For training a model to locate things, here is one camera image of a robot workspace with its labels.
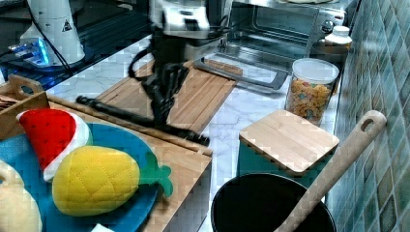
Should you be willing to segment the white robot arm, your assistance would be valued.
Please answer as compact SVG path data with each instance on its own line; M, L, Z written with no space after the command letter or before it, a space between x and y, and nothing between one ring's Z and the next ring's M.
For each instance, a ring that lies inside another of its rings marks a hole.
M149 0L149 17L154 32L148 52L154 65L143 87L155 122L164 124L188 75L185 64L213 53L228 28L209 22L206 0Z

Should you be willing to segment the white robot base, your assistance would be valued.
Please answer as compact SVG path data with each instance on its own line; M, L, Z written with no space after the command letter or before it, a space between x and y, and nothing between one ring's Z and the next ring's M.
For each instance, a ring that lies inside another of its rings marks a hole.
M27 4L32 25L20 42L34 47L35 55L27 59L28 63L40 68L57 67L84 58L70 0L27 0Z

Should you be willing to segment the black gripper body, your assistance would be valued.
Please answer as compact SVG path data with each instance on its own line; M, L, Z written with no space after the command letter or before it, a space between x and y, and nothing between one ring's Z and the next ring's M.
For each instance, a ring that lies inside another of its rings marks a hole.
M156 31L151 40L155 65L163 67L166 64L184 64L188 60L186 44L185 38L168 36L163 31Z

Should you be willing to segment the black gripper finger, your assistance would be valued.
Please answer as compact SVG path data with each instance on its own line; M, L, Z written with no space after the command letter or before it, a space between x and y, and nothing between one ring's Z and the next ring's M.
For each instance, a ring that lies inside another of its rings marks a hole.
M168 120L169 113L175 103L174 96L180 91L187 75L189 69L181 64L169 64L167 69L168 74L168 90L166 93L167 96L167 107L165 111L165 120Z
M151 100L151 109L155 123L166 125L171 108L170 99L166 97L161 89L161 81L155 74L155 65L152 65L151 72L142 81L142 87Z

